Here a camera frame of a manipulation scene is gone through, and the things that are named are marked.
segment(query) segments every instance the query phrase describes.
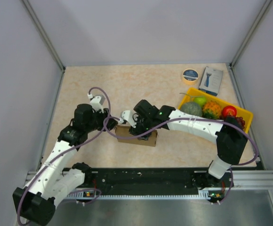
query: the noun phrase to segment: marble-patterned surface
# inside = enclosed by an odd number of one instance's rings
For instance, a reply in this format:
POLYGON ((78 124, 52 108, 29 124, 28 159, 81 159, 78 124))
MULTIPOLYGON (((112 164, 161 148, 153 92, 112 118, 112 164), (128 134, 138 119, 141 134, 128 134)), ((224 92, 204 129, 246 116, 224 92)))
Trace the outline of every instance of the marble-patterned surface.
MULTIPOLYGON (((206 66, 223 70, 224 76, 217 97, 237 105, 232 83, 225 64, 172 64, 172 65, 108 65, 67 67, 55 115, 50 129, 44 159, 50 154, 56 138, 73 117, 78 104, 88 103, 89 88, 103 88, 112 103, 112 115, 132 110, 141 100, 152 105, 178 107, 183 99, 180 92, 198 88, 206 66), (199 74, 196 84, 188 86, 181 81, 184 69, 195 69, 199 74)), ((85 162, 91 167, 207 167, 215 158, 217 148, 209 141, 180 131, 158 130, 156 147, 119 143, 117 139, 101 134, 82 147, 68 162, 85 162)), ((253 158, 247 144, 241 162, 253 158)))

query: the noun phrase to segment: cardboard box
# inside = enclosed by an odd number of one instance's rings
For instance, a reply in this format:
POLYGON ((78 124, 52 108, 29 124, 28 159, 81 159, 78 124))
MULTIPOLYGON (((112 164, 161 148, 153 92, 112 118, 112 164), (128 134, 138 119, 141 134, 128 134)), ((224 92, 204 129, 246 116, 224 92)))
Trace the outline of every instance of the cardboard box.
POLYGON ((199 85, 199 90, 217 96, 222 77, 223 71, 206 67, 199 85))
MULTIPOLYGON (((130 128, 129 126, 117 125, 116 130, 115 130, 115 134, 120 137, 133 137, 133 135, 131 135, 129 133, 129 128, 130 128)), ((128 144, 134 144, 134 145, 144 145, 144 146, 151 146, 151 147, 156 146, 156 140, 157 140, 157 131, 156 130, 152 131, 152 134, 148 140, 139 140, 137 138, 129 139, 129 140, 118 139, 118 141, 122 142, 122 143, 128 143, 128 144)))

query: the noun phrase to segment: yellow plastic tray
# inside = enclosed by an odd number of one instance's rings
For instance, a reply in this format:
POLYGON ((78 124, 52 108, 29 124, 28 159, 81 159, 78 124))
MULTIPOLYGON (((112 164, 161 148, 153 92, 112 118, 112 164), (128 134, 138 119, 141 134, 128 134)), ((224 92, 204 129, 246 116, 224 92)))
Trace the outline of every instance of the yellow plastic tray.
MULTIPOLYGON (((245 121, 244 132, 246 132, 246 133, 249 132, 249 127, 250 127, 250 124, 253 121, 253 117, 254 117, 254 114, 252 112, 250 112, 248 110, 245 110, 243 108, 240 108, 240 107, 238 107, 236 105, 232 105, 232 104, 230 104, 230 103, 228 103, 228 102, 226 102, 226 101, 224 101, 222 99, 219 99, 219 98, 217 98, 215 96, 212 96, 210 94, 207 94, 207 93, 202 92, 202 91, 200 91, 198 89, 195 89, 195 88, 189 88, 189 90, 187 91, 187 94, 189 94, 191 96, 205 96, 208 101, 210 101, 210 100, 216 101, 217 103, 220 104, 220 106, 222 108, 224 108, 224 107, 226 107, 228 105, 234 106, 237 109, 237 117, 243 117, 243 120, 245 121)), ((189 101, 191 101, 190 97, 185 95, 185 97, 184 97, 183 101, 180 103, 178 109, 180 109, 180 107, 184 103, 189 102, 189 101)))

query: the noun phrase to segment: green apple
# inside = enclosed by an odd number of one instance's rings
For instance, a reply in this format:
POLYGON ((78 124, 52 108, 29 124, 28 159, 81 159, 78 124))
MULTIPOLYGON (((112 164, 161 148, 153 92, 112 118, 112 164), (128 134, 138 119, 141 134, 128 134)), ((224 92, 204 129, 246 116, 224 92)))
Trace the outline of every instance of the green apple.
POLYGON ((196 97, 193 101, 198 103, 200 107, 203 107, 206 104, 207 99, 205 97, 196 97))

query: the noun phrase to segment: gray floor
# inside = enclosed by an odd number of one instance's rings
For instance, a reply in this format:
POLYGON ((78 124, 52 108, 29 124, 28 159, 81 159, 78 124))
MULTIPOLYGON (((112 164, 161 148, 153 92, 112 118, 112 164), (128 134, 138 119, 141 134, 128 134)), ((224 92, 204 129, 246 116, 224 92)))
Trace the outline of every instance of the gray floor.
POLYGON ((220 206, 207 201, 96 201, 64 203, 49 226, 273 226, 267 191, 232 191, 220 206))

